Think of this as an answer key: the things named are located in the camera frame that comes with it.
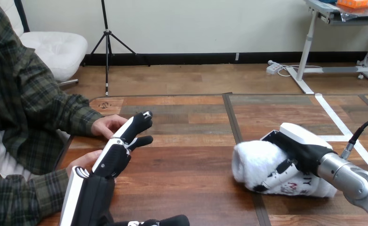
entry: electrical cord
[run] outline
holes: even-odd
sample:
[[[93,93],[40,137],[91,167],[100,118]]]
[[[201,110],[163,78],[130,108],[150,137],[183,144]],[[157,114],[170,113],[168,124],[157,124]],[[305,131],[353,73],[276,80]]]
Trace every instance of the electrical cord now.
[[[350,155],[350,152],[352,151],[354,145],[356,144],[357,140],[359,139],[361,133],[364,131],[364,129],[368,126],[368,121],[365,122],[362,126],[360,126],[356,132],[353,134],[352,138],[350,138],[349,143],[347,144],[346,148],[341,154],[341,157],[343,159],[347,159]]]
[[[269,65],[272,65],[276,62],[272,61],[272,60],[269,60],[268,64]],[[284,75],[284,74],[281,74],[280,71],[282,70],[287,70],[287,67],[293,67],[294,69],[299,69],[299,65],[280,65],[280,69],[278,69],[277,73],[282,76],[282,77],[289,77],[291,76],[290,74],[289,75]],[[314,67],[314,68],[322,68],[320,66],[313,66],[313,65],[306,65],[305,67]]]

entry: person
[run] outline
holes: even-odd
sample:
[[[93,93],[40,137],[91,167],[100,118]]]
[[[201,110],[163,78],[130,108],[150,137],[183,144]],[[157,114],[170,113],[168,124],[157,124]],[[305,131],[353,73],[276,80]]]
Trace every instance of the person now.
[[[36,225],[62,209],[72,166],[55,170],[64,144],[57,130],[110,138],[127,120],[103,117],[81,95],[61,91],[50,69],[26,48],[0,8],[0,225]]]

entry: plaid flannel shirt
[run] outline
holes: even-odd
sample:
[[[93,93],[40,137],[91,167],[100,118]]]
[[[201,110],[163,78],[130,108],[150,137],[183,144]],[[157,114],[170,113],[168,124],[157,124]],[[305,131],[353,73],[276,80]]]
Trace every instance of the plaid flannel shirt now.
[[[0,225],[35,225],[61,211],[68,176],[53,172],[63,143],[56,130],[91,136],[100,113],[80,95],[62,92],[50,69],[22,45],[0,8],[0,130],[7,151],[39,175],[0,177]]]

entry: white cushion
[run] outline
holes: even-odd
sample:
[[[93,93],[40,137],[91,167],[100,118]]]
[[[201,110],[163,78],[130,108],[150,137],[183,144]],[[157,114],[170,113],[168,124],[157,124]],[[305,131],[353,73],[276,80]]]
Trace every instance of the white cushion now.
[[[11,22],[12,29],[14,29],[18,36],[21,36],[24,29],[14,0],[0,0],[0,7],[5,14],[7,14],[9,21]]]
[[[66,32],[27,32],[20,40],[35,49],[57,81],[66,81],[76,73],[88,46],[83,36]]]

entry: robotic arm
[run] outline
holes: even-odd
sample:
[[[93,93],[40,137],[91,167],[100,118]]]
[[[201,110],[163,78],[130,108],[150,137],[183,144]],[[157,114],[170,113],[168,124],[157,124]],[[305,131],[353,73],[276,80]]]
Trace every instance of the robotic arm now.
[[[299,171],[311,172],[342,191],[348,202],[368,213],[368,171],[344,158],[349,156],[357,138],[350,140],[350,145],[341,156],[326,141],[291,123],[283,123],[279,131],[272,131],[262,140],[277,145],[288,154],[289,159],[256,186],[255,191],[266,191],[290,179]]]
[[[72,168],[60,226],[95,226],[113,223],[109,213],[114,179],[126,168],[135,148],[152,143],[151,136],[136,136],[152,126],[152,113],[131,117],[108,141],[91,172]]]

